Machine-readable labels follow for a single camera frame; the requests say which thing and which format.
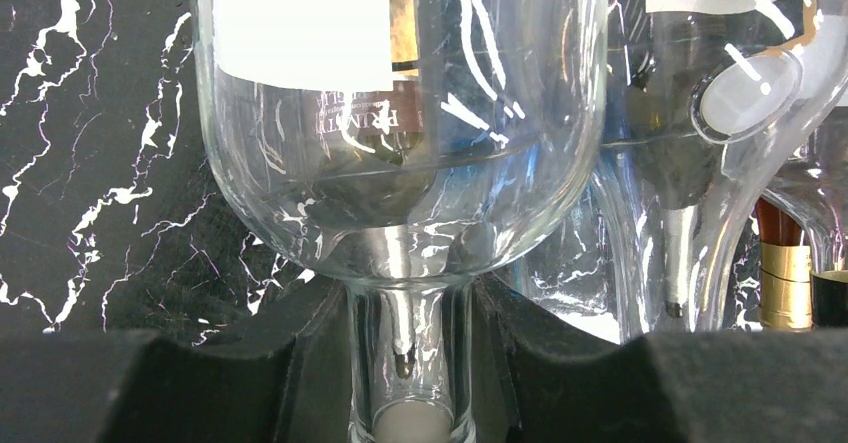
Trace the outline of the clear round glass bottle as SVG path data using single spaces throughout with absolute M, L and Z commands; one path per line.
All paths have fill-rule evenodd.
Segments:
M 588 183 L 607 0 L 191 4 L 226 200 L 347 287 L 355 440 L 476 441 L 470 286 Z

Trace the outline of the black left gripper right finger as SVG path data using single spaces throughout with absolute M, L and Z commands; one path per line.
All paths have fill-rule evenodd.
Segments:
M 615 345 L 473 286 L 483 442 L 843 442 L 847 333 L 652 333 Z

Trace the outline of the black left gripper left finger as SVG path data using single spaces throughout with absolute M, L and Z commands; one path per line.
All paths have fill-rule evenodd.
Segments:
M 342 442 L 345 292 L 318 277 L 191 347 L 151 330 L 6 336 L 5 442 Z

